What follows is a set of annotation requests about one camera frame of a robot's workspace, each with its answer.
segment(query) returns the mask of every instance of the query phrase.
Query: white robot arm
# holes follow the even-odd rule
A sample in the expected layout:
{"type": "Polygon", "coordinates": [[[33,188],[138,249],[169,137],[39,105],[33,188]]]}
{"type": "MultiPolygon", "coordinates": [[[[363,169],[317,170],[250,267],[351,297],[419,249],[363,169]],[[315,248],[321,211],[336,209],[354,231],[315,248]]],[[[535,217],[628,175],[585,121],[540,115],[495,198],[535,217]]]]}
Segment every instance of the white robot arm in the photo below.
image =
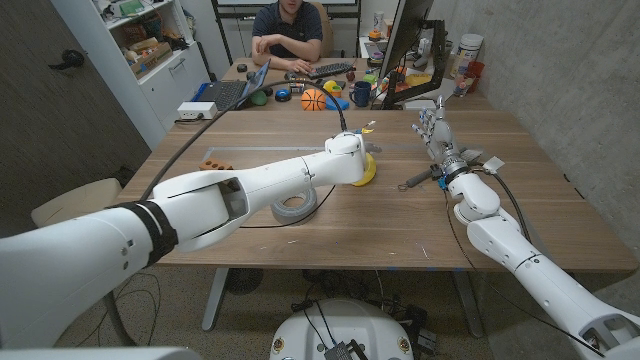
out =
{"type": "Polygon", "coordinates": [[[0,347],[52,346],[78,315],[174,247],[215,244],[279,199],[362,179],[364,164],[362,136],[343,132],[323,152],[178,176],[156,186],[153,200],[0,240],[0,347]]]}
{"type": "MultiPolygon", "coordinates": [[[[416,125],[413,128],[439,164],[447,190],[460,200],[454,214],[467,226],[473,246],[509,270],[561,329],[608,359],[637,359],[640,318],[600,301],[527,241],[517,221],[500,207],[498,195],[460,157],[444,120],[442,97],[436,106],[435,114],[421,112],[424,131],[416,125]]],[[[571,341],[582,358],[601,358],[571,341]]]]}

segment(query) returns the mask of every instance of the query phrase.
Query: basketball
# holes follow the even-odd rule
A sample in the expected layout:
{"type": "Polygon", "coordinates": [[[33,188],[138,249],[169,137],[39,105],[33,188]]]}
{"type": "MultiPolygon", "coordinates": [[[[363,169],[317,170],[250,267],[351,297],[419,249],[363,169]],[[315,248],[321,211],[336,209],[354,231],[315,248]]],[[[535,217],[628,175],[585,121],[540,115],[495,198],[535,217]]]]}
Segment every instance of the basketball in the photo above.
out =
{"type": "Polygon", "coordinates": [[[305,90],[300,98],[302,109],[307,111],[324,110],[326,98],[322,91],[317,89],[305,90]]]}

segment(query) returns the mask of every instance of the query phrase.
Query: white container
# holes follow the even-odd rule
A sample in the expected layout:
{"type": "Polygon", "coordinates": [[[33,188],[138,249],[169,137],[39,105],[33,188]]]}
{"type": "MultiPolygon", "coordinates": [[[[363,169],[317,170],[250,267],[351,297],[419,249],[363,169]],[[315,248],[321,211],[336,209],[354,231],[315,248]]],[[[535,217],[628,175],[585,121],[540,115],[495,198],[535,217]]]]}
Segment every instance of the white container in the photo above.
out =
{"type": "Polygon", "coordinates": [[[476,34],[464,34],[460,45],[458,46],[458,52],[456,58],[451,66],[450,75],[456,77],[458,73],[464,74],[467,72],[469,63],[474,61],[478,57],[480,46],[482,46],[482,40],[484,37],[476,34]]]}
{"type": "Polygon", "coordinates": [[[374,30],[378,30],[380,32],[382,31],[383,17],[384,17],[384,12],[382,11],[376,11],[373,13],[373,29],[374,30]]]}

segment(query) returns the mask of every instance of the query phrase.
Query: white cabinet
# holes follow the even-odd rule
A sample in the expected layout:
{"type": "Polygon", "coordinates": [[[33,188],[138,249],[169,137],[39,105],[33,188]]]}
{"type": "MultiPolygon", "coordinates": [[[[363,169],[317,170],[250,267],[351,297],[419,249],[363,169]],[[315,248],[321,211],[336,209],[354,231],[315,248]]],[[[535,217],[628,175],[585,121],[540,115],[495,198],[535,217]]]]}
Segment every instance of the white cabinet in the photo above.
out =
{"type": "Polygon", "coordinates": [[[147,145],[153,150],[178,119],[178,107],[209,81],[204,61],[187,27],[180,0],[141,1],[136,17],[103,21],[91,0],[51,0],[89,59],[116,97],[147,145]],[[189,47],[136,79],[120,48],[122,25],[158,15],[165,31],[184,37],[189,47]]]}

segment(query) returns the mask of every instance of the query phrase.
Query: black band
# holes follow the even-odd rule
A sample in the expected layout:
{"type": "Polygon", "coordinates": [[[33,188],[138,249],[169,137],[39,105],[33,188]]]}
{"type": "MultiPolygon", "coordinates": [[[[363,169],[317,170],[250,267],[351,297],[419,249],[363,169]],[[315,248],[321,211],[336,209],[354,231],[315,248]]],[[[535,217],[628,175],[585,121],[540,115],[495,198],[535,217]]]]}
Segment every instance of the black band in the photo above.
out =
{"type": "Polygon", "coordinates": [[[447,175],[444,177],[444,183],[445,185],[449,185],[450,182],[453,181],[453,179],[456,178],[456,176],[458,176],[461,173],[468,173],[470,171],[468,166],[465,167],[461,167],[460,169],[452,172],[451,174],[447,175]]]}
{"type": "Polygon", "coordinates": [[[178,244],[178,233],[176,232],[176,229],[171,226],[169,219],[167,219],[167,216],[158,204],[152,201],[137,201],[118,204],[111,208],[118,207],[131,210],[136,214],[149,232],[149,237],[153,244],[153,250],[149,253],[149,261],[147,261],[147,266],[145,267],[149,267],[158,262],[158,260],[170,253],[178,244]],[[144,206],[149,210],[149,212],[153,214],[153,217],[140,206],[144,206]]]}

